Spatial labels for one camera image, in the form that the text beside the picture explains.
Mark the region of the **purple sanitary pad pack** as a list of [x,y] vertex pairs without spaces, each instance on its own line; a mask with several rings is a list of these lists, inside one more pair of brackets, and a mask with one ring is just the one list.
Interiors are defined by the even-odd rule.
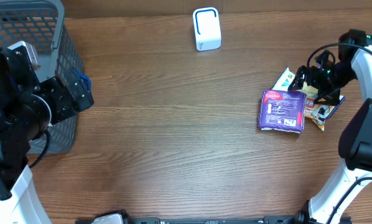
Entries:
[[306,94],[299,91],[264,90],[258,126],[300,134],[304,130]]

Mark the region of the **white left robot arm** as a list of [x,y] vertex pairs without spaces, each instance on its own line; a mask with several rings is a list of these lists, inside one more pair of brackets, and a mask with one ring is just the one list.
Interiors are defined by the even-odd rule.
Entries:
[[50,223],[31,169],[52,143],[48,127],[90,108],[90,79],[75,68],[40,82],[36,52],[0,48],[0,223]]

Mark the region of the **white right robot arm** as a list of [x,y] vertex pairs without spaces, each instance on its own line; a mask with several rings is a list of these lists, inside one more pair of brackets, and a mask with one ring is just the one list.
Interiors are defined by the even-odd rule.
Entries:
[[343,212],[372,182],[372,35],[350,29],[335,46],[337,57],[327,45],[315,50],[309,59],[318,66],[301,66],[288,89],[312,86],[318,90],[316,104],[337,105],[340,90],[357,80],[363,104],[340,136],[337,168],[320,192],[296,212],[291,223],[342,223]]

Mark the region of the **colourful wet wipes pack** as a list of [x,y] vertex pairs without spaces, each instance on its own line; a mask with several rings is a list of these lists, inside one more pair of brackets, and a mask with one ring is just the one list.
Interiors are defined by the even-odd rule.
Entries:
[[[275,84],[271,87],[272,90],[287,91],[291,81],[295,78],[295,74],[287,67],[279,76]],[[308,86],[304,83],[303,88],[299,90],[306,94],[304,116],[310,118],[322,131],[325,129],[325,121],[329,119],[338,107],[345,101],[345,96],[340,95],[340,103],[336,106],[315,104],[314,99],[317,97],[318,89]]]

